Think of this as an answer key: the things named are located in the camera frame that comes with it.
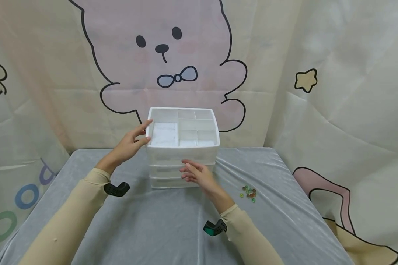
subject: black wrist strap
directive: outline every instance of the black wrist strap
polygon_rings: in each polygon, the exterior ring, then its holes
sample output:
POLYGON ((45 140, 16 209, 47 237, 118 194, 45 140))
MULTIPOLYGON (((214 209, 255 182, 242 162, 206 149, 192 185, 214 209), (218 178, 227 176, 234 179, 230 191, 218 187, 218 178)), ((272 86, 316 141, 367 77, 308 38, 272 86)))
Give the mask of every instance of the black wrist strap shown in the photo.
POLYGON ((108 183, 103 186, 103 189, 109 195, 116 196, 116 197, 122 197, 130 189, 130 185, 126 182, 121 182, 121 184, 119 184, 118 187, 115 187, 111 183, 108 183))
POLYGON ((218 220, 216 224, 213 224, 210 221, 206 221, 203 230, 211 237, 214 237, 218 234, 221 234, 221 232, 223 231, 227 232, 227 225, 222 219, 218 220))

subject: bear nose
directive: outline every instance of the bear nose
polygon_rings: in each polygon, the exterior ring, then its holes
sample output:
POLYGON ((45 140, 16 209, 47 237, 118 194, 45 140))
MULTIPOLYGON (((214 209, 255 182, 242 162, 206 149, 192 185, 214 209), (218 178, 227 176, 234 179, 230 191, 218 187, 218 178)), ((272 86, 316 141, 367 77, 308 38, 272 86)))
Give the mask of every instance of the bear nose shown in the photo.
POLYGON ((157 47, 155 47, 155 51, 157 53, 166 53, 168 51, 168 45, 159 44, 157 47))

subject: human arm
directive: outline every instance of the human arm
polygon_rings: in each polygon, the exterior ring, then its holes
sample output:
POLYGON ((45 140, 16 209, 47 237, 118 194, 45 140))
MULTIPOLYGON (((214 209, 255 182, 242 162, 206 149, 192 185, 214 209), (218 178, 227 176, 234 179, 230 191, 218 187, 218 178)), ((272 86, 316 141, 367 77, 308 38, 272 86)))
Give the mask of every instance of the human arm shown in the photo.
POLYGON ((62 207, 43 227, 20 261, 20 265, 70 264, 94 215, 107 198, 103 186, 110 182, 116 167, 132 158, 150 138, 135 140, 145 134, 146 121, 127 133, 121 142, 79 181, 62 207))
POLYGON ((246 265, 283 265, 283 261, 269 241, 253 224, 247 213, 234 203, 230 195, 218 185, 205 165, 183 160, 182 178, 195 182, 214 204, 227 225, 227 237, 239 251, 246 265))

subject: table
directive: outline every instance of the table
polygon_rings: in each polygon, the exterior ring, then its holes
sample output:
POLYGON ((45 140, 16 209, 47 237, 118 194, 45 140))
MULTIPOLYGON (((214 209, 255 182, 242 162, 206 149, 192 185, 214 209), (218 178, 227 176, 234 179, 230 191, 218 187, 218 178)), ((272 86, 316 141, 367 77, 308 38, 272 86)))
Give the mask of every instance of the table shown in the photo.
MULTIPOLYGON (((0 254, 0 265, 17 264, 42 227, 110 149, 75 151, 17 234, 0 254)), ((220 148, 214 175, 285 265, 353 264, 313 204, 272 148, 220 148), (240 197, 257 189, 256 202, 240 197)), ((219 215, 200 188, 153 190, 145 150, 115 170, 112 183, 131 189, 109 196, 93 219, 74 265, 85 264, 243 264, 224 234, 202 228, 219 215)))

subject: white storage box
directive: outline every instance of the white storage box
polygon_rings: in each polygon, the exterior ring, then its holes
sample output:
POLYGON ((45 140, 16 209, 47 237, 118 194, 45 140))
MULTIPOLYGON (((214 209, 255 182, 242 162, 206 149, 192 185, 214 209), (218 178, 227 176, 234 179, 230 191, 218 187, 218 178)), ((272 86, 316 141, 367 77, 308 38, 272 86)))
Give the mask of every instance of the white storage box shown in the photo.
POLYGON ((151 108, 146 145, 152 188, 197 187, 181 179, 181 160, 213 169, 220 138, 212 109, 151 108))

